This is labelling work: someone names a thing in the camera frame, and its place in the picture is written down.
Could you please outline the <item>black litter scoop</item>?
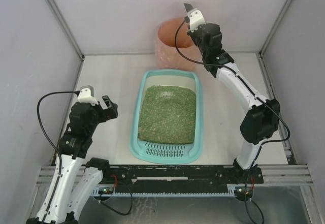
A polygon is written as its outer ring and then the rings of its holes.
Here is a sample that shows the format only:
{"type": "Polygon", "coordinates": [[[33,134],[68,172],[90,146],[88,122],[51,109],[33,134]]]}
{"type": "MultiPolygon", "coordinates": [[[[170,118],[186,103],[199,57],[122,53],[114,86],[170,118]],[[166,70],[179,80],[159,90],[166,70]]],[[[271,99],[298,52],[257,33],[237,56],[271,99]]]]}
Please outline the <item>black litter scoop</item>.
{"type": "Polygon", "coordinates": [[[194,9],[194,7],[188,3],[184,3],[184,7],[185,7],[187,13],[194,9]]]}

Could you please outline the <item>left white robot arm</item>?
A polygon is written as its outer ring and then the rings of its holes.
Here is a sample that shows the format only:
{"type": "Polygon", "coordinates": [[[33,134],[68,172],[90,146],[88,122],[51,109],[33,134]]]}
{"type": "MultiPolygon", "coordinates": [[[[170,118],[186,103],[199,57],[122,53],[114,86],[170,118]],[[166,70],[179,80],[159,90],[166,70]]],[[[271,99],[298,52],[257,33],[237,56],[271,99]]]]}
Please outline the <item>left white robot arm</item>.
{"type": "Polygon", "coordinates": [[[72,106],[70,122],[55,149],[57,160],[49,190],[42,207],[27,223],[78,223],[91,192],[109,175],[109,161],[93,157],[87,162],[82,179],[75,183],[95,129],[100,123],[118,117],[117,104],[107,95],[102,99],[106,109],[93,97],[78,98],[72,106]]]}

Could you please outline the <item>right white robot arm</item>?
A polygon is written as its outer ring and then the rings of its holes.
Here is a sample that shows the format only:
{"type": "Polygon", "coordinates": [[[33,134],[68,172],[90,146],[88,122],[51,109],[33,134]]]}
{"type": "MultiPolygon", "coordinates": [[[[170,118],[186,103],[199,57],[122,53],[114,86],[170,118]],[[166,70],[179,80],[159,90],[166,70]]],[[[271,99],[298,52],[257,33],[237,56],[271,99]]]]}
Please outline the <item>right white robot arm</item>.
{"type": "Polygon", "coordinates": [[[279,102],[260,94],[244,78],[234,59],[222,48],[219,25],[200,24],[187,34],[199,48],[205,69],[235,95],[246,114],[240,125],[244,139],[241,151],[223,174],[234,183],[243,183],[250,178],[263,144],[278,130],[279,102]]]}

